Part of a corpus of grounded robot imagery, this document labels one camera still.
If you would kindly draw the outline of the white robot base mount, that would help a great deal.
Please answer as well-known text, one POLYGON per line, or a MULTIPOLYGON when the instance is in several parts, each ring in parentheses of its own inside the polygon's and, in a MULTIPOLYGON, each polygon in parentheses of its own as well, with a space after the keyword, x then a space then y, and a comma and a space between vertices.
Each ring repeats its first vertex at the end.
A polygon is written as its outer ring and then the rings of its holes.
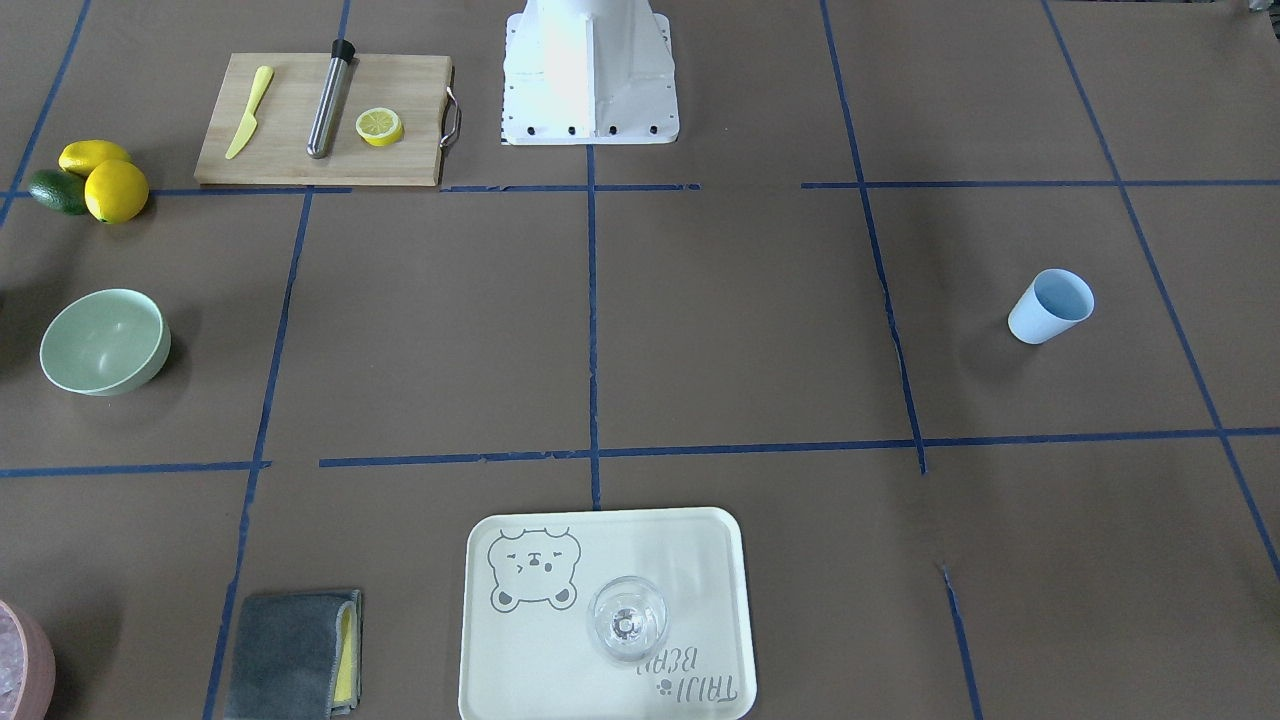
POLYGON ((500 140, 657 145, 681 131, 669 19, 648 1, 527 1, 504 31, 500 140))

